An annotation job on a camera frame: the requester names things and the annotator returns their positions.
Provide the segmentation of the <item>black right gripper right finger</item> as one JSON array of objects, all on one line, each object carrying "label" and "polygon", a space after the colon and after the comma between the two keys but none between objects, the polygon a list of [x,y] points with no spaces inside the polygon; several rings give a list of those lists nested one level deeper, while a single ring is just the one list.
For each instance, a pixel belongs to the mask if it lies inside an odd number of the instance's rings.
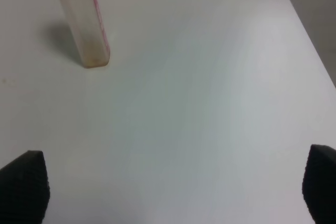
[{"label": "black right gripper right finger", "polygon": [[302,194],[315,223],[335,223],[335,149],[311,145]]}]

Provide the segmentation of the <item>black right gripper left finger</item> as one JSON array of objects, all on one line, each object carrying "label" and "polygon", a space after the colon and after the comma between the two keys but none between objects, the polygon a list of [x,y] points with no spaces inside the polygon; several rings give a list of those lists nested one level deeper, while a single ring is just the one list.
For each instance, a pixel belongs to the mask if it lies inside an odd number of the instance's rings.
[{"label": "black right gripper left finger", "polygon": [[1,223],[42,223],[49,200],[42,151],[27,151],[1,169]]}]

